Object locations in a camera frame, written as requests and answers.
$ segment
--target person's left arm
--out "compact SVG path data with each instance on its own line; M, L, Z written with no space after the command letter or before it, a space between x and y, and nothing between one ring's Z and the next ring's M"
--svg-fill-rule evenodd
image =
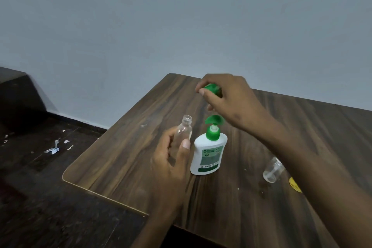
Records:
M154 190L154 209L145 227L131 248L160 247L170 226L182 207L186 192L186 166L190 153L190 141L184 139L178 150L176 164L168 162L170 143L177 127L165 131L151 161Z

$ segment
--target empty clear bottle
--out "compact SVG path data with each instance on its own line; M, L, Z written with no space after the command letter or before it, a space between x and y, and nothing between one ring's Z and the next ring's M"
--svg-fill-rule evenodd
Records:
M275 181L277 181L284 170L285 167L283 166L282 162L279 161L277 157L274 157L267 164L266 169L263 171L262 175L268 183L274 183Z
M169 163L174 166L176 162L177 152L182 143L182 141L186 138L190 139L192 134L192 117L189 115L184 115L182 119L182 123L178 126L176 133L174 134L174 138L172 144L169 149Z

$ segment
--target hand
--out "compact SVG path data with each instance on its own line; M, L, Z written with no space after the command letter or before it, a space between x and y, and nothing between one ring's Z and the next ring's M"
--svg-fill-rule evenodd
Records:
M204 89L207 84L220 86L222 98ZM232 126L252 135L259 136L267 124L274 120L242 76L206 74L195 91L209 103L209 111L216 110Z
M190 141L184 139L177 153L174 167L168 162L168 148L177 127L166 130L160 138L152 158L154 212L160 216L176 218L186 194L186 166L190 153Z

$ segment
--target litter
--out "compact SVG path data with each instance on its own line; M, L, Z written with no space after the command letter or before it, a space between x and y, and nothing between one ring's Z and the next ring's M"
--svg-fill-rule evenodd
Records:
M58 142L59 142L58 139L55 140L55 141L54 141L54 146L55 146L55 147L53 147L53 148L51 148L51 149L48 149L48 150L44 151L44 153L52 152L52 155L56 154L56 153L59 151L59 147L57 147L57 146L58 146Z

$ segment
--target green label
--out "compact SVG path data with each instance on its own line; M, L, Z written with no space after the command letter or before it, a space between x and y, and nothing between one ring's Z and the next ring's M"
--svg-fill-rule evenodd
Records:
M218 166L218 161L220 160L223 146L204 149L202 151L202 161L200 162L199 172L207 172L214 170Z

